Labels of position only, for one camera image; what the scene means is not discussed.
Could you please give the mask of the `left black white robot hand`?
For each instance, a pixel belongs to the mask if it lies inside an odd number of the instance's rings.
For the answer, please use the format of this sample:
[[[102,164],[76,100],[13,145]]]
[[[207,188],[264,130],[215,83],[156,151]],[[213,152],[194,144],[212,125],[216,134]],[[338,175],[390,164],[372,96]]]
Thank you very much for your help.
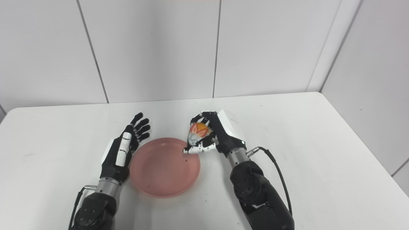
[[[142,141],[149,138],[149,119],[142,112],[134,116],[119,137],[108,148],[101,165],[100,179],[113,179],[122,185],[129,177],[129,165]]]

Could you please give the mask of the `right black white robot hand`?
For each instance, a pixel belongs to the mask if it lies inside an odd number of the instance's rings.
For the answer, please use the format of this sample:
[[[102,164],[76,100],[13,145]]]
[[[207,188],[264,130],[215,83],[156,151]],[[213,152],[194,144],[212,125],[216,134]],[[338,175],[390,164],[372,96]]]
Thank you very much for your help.
[[[185,154],[199,154],[217,150],[225,157],[234,150],[247,150],[244,133],[234,117],[227,110],[201,111],[190,120]]]

